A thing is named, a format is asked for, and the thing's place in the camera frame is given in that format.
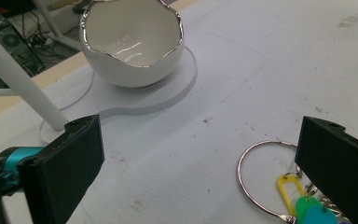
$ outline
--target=table surface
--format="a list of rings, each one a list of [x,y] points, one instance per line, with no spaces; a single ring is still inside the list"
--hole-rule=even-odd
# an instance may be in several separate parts
[[[172,6],[197,58],[195,86],[164,111],[103,120],[106,161],[68,223],[279,223],[241,192],[239,156],[262,140],[296,144],[304,116],[334,121],[358,138],[358,1]],[[90,74],[79,53],[34,80],[64,104],[55,92],[84,87]],[[76,76],[87,78],[67,79]],[[84,116],[89,99],[63,113]],[[18,97],[0,97],[0,151],[42,146],[41,123]],[[294,156],[290,148],[262,147],[243,167],[253,196],[280,213],[275,180],[294,169]],[[32,223],[23,194],[4,201],[12,223]]]

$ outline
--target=metal ring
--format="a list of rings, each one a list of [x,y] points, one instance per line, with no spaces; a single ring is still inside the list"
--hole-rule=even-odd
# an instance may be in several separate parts
[[[273,143],[273,144],[279,144],[279,145],[286,145],[286,146],[289,146],[289,147],[294,147],[295,149],[297,148],[296,145],[293,145],[291,143],[287,143],[287,142],[283,142],[283,141],[262,141],[262,142],[258,142],[250,147],[248,147],[241,155],[240,157],[240,160],[238,162],[238,168],[237,168],[237,174],[238,174],[238,180],[240,181],[240,184],[241,184],[241,187],[243,189],[243,191],[245,192],[246,196],[251,200],[252,203],[254,203],[258,208],[260,208],[261,210],[263,210],[264,212],[272,215],[272,216],[275,216],[275,217],[278,217],[280,218],[281,220],[287,222],[287,223],[296,223],[296,217],[293,217],[293,216],[290,216],[290,215],[285,215],[285,214],[278,214],[276,212],[273,212],[269,209],[267,209],[266,207],[264,207],[263,205],[261,205],[260,203],[258,203],[249,193],[249,191],[246,189],[245,187],[245,184],[243,183],[243,180],[242,180],[242,174],[241,174],[241,167],[242,167],[242,162],[243,162],[243,159],[245,158],[246,154],[254,149],[255,147],[258,147],[260,145],[263,145],[263,144],[270,144],[270,143]],[[302,176],[302,172],[301,170],[299,169],[299,167],[297,166],[296,168],[296,174],[297,176]]]

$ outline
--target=teal object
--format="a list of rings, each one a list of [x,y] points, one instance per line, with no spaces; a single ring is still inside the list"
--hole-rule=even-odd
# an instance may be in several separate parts
[[[337,224],[336,216],[328,208],[319,205],[311,206],[302,222],[303,224]]]
[[[42,149],[42,147],[19,147],[8,156],[5,166],[0,172],[0,189],[3,192],[11,192],[20,187],[17,163],[26,157],[37,154]]]
[[[319,200],[311,196],[302,196],[296,202],[296,221],[297,224],[303,224],[308,209],[315,205],[321,205]]]

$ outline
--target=white bowl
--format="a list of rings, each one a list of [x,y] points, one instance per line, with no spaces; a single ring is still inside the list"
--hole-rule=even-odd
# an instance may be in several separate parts
[[[80,24],[80,44],[89,64],[122,87],[163,79],[185,46],[179,14],[159,0],[94,0]]]

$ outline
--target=yellow key tag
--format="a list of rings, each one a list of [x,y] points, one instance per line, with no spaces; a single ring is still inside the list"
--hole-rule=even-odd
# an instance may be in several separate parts
[[[278,186],[278,190],[282,196],[283,202],[286,205],[287,210],[289,211],[289,214],[291,216],[295,216],[296,215],[296,209],[292,206],[289,197],[287,196],[286,191],[284,190],[283,185],[285,184],[289,184],[289,183],[294,183],[297,187],[297,190],[300,194],[300,196],[305,196],[305,192],[301,187],[300,182],[298,181],[298,179],[293,176],[293,175],[280,175],[278,177],[277,180],[277,186]]]

